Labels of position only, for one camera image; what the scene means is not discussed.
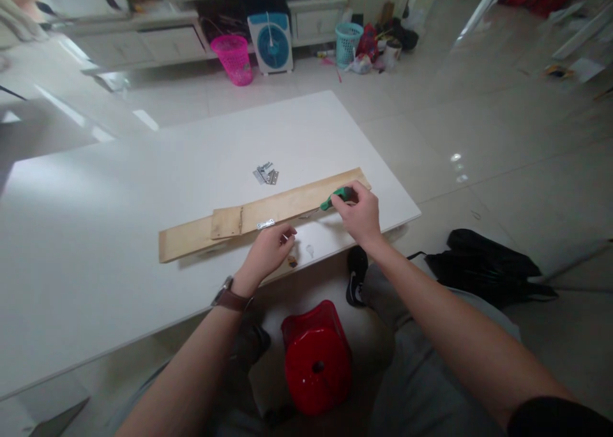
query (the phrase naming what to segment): wristwatch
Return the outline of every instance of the wristwatch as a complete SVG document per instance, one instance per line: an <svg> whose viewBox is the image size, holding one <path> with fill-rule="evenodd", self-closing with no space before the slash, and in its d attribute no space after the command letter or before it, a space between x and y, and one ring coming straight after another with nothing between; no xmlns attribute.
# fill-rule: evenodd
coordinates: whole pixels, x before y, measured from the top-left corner
<svg viewBox="0 0 613 437"><path fill-rule="evenodd" d="M236 293L233 293L232 290L230 290L233 282L234 277L228 276L226 278L222 288L220 288L219 293L217 293L213 303L211 303L211 306L223 306L238 312L244 312L247 310L254 298L244 298L242 296L238 296Z"/></svg>

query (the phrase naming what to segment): pink laundry basket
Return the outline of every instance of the pink laundry basket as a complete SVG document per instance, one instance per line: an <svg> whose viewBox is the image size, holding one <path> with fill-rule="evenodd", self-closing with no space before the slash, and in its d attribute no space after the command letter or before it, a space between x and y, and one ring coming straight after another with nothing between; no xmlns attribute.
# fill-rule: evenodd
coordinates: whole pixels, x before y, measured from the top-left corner
<svg viewBox="0 0 613 437"><path fill-rule="evenodd" d="M222 65L233 84L237 86L251 84L254 74L251 71L245 38L242 36L219 36L211 43L211 49L222 61Z"/></svg>

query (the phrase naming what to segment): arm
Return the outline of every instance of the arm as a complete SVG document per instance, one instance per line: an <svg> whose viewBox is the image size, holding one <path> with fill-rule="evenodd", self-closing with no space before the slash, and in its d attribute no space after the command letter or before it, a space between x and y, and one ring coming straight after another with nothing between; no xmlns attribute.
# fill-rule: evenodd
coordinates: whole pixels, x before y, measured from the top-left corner
<svg viewBox="0 0 613 437"><path fill-rule="evenodd" d="M289 224L263 230L243 266L232 292L245 298L276 270L294 245ZM115 434L182 436L195 434L215 400L243 314L216 306L200 323Z"/></svg>
<svg viewBox="0 0 613 437"><path fill-rule="evenodd" d="M521 343L395 250L381 234L377 197L358 181L350 186L356 205L332 198L345 228L381 267L447 366L501 426L506 429L513 412L534 397L574 401Z"/></svg>

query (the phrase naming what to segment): white tv cabinet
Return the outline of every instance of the white tv cabinet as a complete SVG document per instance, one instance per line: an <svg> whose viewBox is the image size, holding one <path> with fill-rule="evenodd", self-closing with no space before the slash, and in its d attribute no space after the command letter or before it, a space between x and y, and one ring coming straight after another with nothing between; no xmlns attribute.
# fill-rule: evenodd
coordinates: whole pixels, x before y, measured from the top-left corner
<svg viewBox="0 0 613 437"><path fill-rule="evenodd" d="M82 73L100 75L136 68L216 58L202 31L194 2L163 0L144 5L130 19L56 24L85 55ZM292 46L336 40L335 27L347 0L287 0Z"/></svg>

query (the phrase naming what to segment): wooden board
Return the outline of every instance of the wooden board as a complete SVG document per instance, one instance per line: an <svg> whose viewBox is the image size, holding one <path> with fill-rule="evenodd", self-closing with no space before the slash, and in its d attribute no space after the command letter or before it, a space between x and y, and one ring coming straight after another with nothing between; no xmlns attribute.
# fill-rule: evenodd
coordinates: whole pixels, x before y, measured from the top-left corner
<svg viewBox="0 0 613 437"><path fill-rule="evenodd" d="M242 234L243 206L213 210L211 239L224 239Z"/></svg>
<svg viewBox="0 0 613 437"><path fill-rule="evenodd" d="M276 223L280 223L314 210L334 190L353 180L359 180L368 189L371 187L362 170L358 167L357 169L245 204L242 206L241 234L255 231L257 229L256 225L262 221L273 219ZM220 212L221 215L225 215L232 209L237 208L233 207L216 211ZM213 238L213 217L214 215L211 215L210 217L204 217L200 220L160 231L160 263L169 263L231 240L232 237Z"/></svg>

